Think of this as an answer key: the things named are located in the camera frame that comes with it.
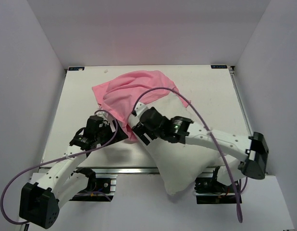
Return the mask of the pink fabric pillowcase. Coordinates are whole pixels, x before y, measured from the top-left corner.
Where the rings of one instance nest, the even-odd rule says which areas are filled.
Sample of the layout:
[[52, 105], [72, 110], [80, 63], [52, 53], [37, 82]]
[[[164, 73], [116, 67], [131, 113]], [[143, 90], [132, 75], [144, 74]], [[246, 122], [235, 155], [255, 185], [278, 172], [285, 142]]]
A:
[[[115, 79], [93, 86], [92, 90], [100, 108], [110, 112], [127, 134], [130, 142], [137, 142], [128, 125], [128, 118], [136, 100], [149, 89], [165, 87], [178, 92], [175, 83], [160, 71], [133, 71]], [[140, 99], [148, 107], [156, 106], [158, 111], [168, 118], [172, 116], [189, 116], [188, 104], [168, 90], [154, 90]]]

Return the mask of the white pillow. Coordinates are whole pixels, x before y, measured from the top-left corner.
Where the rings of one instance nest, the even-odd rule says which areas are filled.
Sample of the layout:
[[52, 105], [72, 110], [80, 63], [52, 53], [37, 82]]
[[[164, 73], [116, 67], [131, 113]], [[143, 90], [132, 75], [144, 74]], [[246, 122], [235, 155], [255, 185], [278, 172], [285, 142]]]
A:
[[[192, 118], [178, 96], [172, 92], [147, 106], [155, 107], [159, 113], [168, 118], [174, 116]], [[153, 158], [169, 195], [185, 190], [209, 166], [223, 165], [219, 170], [221, 175], [218, 176], [218, 180], [227, 186], [231, 185], [229, 174], [218, 151], [195, 145], [169, 143], [159, 138], [153, 141], [149, 139], [150, 143], [145, 145], [136, 133], [133, 134]], [[235, 165], [237, 161], [233, 157], [226, 159], [232, 168], [233, 179], [243, 178], [244, 175], [237, 169], [238, 165]]]

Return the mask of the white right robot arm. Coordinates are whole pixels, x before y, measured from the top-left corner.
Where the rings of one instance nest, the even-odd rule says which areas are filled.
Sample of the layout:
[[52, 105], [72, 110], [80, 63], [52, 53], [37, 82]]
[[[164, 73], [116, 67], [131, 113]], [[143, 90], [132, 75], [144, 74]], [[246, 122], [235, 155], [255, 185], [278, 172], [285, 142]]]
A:
[[212, 187], [223, 192], [232, 181], [242, 178], [263, 180], [269, 153], [263, 134], [239, 136], [219, 130], [208, 131], [190, 118], [175, 116], [171, 119], [160, 114], [154, 107], [138, 106], [129, 116], [128, 125], [147, 147], [154, 142], [167, 141], [221, 150], [235, 161], [215, 169]]

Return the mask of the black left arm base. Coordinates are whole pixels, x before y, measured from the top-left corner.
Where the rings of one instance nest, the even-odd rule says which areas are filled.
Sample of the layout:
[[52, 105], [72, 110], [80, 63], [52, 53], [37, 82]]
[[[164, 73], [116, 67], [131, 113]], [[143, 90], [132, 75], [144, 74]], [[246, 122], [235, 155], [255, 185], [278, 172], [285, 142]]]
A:
[[116, 191], [117, 176], [96, 173], [90, 168], [79, 168], [71, 176], [80, 174], [88, 179], [87, 187], [74, 195], [70, 201], [78, 202], [110, 202]]

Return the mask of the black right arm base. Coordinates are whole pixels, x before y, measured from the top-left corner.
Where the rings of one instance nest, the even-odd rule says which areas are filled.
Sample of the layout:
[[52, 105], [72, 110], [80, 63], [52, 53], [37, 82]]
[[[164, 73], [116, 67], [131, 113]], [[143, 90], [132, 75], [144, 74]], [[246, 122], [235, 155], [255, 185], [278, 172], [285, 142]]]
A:
[[198, 205], [236, 204], [235, 192], [232, 187], [217, 181], [217, 167], [210, 174], [197, 177], [195, 180], [195, 195]]

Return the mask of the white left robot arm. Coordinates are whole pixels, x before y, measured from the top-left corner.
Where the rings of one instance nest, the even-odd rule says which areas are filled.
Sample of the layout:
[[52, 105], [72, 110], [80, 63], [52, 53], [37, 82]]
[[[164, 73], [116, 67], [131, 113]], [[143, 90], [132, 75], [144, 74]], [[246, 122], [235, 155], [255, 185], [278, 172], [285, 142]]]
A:
[[85, 127], [72, 138], [62, 161], [34, 183], [21, 190], [20, 218], [44, 229], [58, 218], [60, 209], [78, 193], [90, 193], [96, 188], [96, 174], [87, 167], [79, 167], [91, 152], [127, 139], [128, 136], [115, 120], [104, 115], [92, 115]]

